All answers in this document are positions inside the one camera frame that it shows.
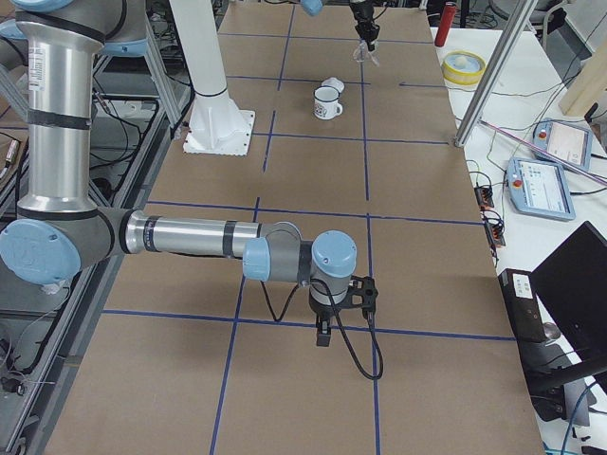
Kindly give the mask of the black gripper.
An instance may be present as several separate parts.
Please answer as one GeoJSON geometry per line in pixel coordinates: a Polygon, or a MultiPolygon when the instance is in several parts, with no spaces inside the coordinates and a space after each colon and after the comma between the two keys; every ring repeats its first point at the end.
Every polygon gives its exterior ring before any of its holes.
{"type": "Polygon", "coordinates": [[[330,320],[347,306],[340,302],[334,306],[325,305],[314,299],[310,300],[310,308],[316,314],[316,346],[329,347],[331,342],[331,323],[330,320]]]}
{"type": "Polygon", "coordinates": [[[374,19],[374,1],[352,0],[349,2],[349,8],[356,21],[355,30],[360,37],[360,48],[374,51],[380,30],[374,19]]]}

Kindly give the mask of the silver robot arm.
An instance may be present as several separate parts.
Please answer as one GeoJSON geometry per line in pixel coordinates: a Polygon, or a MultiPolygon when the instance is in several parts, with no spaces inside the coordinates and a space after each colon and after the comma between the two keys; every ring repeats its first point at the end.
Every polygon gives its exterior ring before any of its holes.
{"type": "MultiPolygon", "coordinates": [[[[302,0],[300,2],[304,12],[309,16],[318,15],[325,4],[326,2],[322,0],[302,0]]],[[[366,44],[367,50],[374,52],[380,32],[380,26],[374,18],[374,2],[372,0],[350,0],[348,5],[356,21],[355,31],[366,44]]]]}
{"type": "Polygon", "coordinates": [[[306,241],[288,222],[151,216],[92,199],[92,173],[110,165],[91,152],[95,63],[156,54],[145,4],[18,1],[12,24],[28,51],[29,170],[17,217],[1,234],[6,267],[49,285],[120,254],[235,259],[249,280],[307,288],[316,342],[328,345],[355,292],[357,248],[346,233],[328,230],[306,241]]]}

